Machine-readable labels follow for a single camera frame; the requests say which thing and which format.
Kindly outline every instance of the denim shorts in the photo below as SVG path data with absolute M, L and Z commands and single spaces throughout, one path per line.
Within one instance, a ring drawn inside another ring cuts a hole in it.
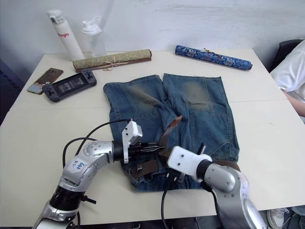
M 183 116 L 168 138 L 168 149 L 181 146 L 198 153 L 202 144 L 205 154 L 213 160 L 237 162 L 239 146 L 231 108 L 221 77 L 190 77 L 164 74 L 135 79 L 127 83 L 107 83 L 104 86 L 111 110 L 110 121 L 132 118 L 141 126 L 141 142 L 158 142 L 168 124 Z M 111 124 L 115 141 L 122 142 L 126 123 Z M 135 179 L 131 170 L 139 163 L 157 160 L 159 170 Z M 162 191 L 167 169 L 159 155 L 147 155 L 139 161 L 123 164 L 126 175 L 138 191 Z M 200 188 L 186 176 L 183 183 L 175 182 L 171 189 Z

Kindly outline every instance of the water bottle cap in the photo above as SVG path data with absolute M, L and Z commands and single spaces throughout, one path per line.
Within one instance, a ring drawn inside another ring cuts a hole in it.
M 65 18 L 62 16 L 62 11 L 58 9 L 48 10 L 47 14 L 53 24 L 60 24 L 65 21 Z
M 82 32 L 87 35 L 95 35 L 102 32 L 102 30 L 99 27 L 100 21 L 101 21 L 100 16 L 94 17 L 91 21 L 83 21 L 81 23 Z

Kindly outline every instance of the black device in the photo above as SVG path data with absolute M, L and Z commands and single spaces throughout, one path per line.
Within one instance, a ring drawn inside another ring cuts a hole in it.
M 75 74 L 56 83 L 46 84 L 42 87 L 42 90 L 51 101 L 59 102 L 70 95 L 95 85 L 96 78 L 92 71 L 85 69 L 81 73 Z

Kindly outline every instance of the clear plastic bottle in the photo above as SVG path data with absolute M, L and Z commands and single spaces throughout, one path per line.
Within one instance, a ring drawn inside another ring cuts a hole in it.
M 101 17 L 94 17 L 91 21 L 82 22 L 82 32 L 87 35 L 93 57 L 107 55 L 103 42 L 102 30 L 99 27 Z
M 61 10 L 49 10 L 47 11 L 47 14 L 63 45 L 70 54 L 71 59 L 73 61 L 85 59 L 68 22 L 62 15 Z

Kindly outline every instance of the person's arm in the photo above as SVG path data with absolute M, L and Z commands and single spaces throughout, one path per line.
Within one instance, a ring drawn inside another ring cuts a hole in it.
M 284 94 L 286 95 L 287 99 L 289 100 L 295 111 L 299 114 L 299 116 L 305 117 L 305 103 L 293 98 L 286 92 L 284 92 Z

